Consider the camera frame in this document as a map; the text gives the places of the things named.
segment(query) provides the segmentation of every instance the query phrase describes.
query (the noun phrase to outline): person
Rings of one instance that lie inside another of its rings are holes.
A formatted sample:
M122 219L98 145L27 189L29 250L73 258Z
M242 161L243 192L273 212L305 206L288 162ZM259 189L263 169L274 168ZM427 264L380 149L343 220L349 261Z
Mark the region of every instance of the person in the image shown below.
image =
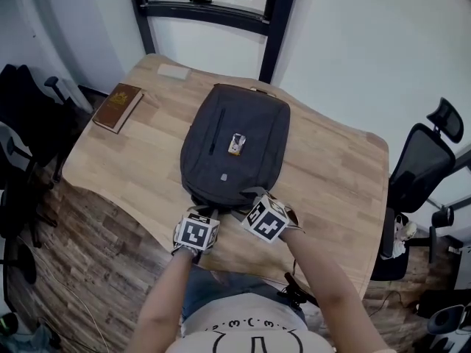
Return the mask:
M317 298L336 351L394 352L347 275L315 239L301 229L285 229L281 238ZM227 284L220 283L192 265L196 254L185 246L174 253L144 302L128 353L333 352L275 288L244 274L229 274ZM176 339L180 314L183 338Z

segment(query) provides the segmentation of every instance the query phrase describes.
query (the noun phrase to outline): mesh chair back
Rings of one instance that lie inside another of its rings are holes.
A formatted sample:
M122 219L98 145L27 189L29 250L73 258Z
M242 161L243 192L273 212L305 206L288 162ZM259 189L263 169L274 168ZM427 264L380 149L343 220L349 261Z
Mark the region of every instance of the mesh chair back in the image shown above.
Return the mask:
M427 119L448 136L454 143L459 143L463 138L464 125L463 119L445 98L440 99L439 108L430 115Z
M388 207L396 213L415 212L454 165L455 155L439 135L416 124L389 178Z

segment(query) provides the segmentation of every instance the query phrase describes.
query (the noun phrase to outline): dark gray backpack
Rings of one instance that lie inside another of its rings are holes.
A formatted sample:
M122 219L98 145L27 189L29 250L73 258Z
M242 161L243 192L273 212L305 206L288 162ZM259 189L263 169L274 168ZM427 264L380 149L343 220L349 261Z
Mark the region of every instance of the dark gray backpack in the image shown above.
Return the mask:
M240 192L270 190L288 139L287 103L264 92L216 84L203 101L180 153L182 185L195 204L227 210L252 205ZM234 135L245 137L239 155Z

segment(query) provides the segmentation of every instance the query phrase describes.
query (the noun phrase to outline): black office chair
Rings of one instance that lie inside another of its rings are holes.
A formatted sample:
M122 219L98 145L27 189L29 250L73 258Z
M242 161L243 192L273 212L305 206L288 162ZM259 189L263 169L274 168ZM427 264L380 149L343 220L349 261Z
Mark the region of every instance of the black office chair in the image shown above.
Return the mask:
M27 171L13 166L0 148L0 189L4 190L0 199L0 235L5 239L15 238L28 224L33 246L40 248L36 220L51 227L57 226L55 220L36 210L42 196L52 189L53 184L35 187L30 177Z
M463 137L463 121L446 99L440 100L439 108L427 119L435 125L433 131L424 124L412 127L399 162L389 178L383 235L371 277L375 281L402 279L406 275L409 249L412 246L429 246L429 262L432 263L436 249L436 228L445 226L432 224L428 238L406 241L406 252L391 258L395 219L399 216L405 225L408 219L402 213L416 212L455 165L455 155L440 138L440 132L445 133L454 143L459 143ZM453 223L452 216L448 216L449 220Z
M60 169L77 137L76 121L71 105L58 90L57 77L50 77L45 85L53 88L64 104L57 104L35 84L28 67L18 69L7 64L0 73L0 121L13 129L32 156L16 145L11 150L46 166L57 155L53 180L60 180Z

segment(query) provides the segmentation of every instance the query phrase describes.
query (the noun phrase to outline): brown book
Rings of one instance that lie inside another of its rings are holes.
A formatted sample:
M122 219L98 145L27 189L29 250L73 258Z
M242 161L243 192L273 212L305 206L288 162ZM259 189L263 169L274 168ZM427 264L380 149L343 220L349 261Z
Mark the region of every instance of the brown book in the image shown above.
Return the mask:
M118 84L96 111L93 121L99 126L118 133L141 97L140 88Z

